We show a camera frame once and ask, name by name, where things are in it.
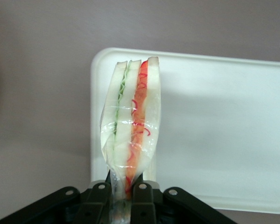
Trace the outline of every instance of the white plastic tray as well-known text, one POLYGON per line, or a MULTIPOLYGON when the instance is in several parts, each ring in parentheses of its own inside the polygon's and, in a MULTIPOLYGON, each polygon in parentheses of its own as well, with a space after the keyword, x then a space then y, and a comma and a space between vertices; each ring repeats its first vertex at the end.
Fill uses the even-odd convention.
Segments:
POLYGON ((105 179, 99 120, 116 62, 158 56, 157 182, 217 209, 280 213, 280 63, 109 48, 91 66, 91 180, 105 179))

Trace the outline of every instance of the plastic bag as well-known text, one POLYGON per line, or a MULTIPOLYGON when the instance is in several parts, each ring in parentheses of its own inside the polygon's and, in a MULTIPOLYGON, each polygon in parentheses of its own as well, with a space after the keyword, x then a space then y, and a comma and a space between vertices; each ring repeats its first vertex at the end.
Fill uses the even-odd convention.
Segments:
POLYGON ((131 186, 152 163, 160 119, 158 58, 150 57, 142 64, 117 63, 101 117, 101 148, 111 171, 113 216, 122 221, 113 223, 128 223, 131 186))

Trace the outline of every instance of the bolt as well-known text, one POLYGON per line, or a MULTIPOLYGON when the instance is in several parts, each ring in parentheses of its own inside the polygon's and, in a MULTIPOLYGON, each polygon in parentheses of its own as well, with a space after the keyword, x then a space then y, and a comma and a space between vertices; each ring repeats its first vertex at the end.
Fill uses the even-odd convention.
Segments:
POLYGON ((104 184, 100 184, 99 186, 98 186, 98 189, 104 189, 106 186, 104 185, 104 184))
POLYGON ((146 188, 147 188, 147 185, 144 184, 144 183, 142 183, 142 184, 139 185, 139 188, 140 188, 140 189, 146 189, 146 188))
POLYGON ((177 195, 177 191, 176 190, 174 190, 174 189, 170 189, 169 190, 169 194, 171 194, 171 195, 177 195))
POLYGON ((73 190, 68 190, 67 192, 65 192, 65 195, 72 195, 74 193, 74 191, 73 190))

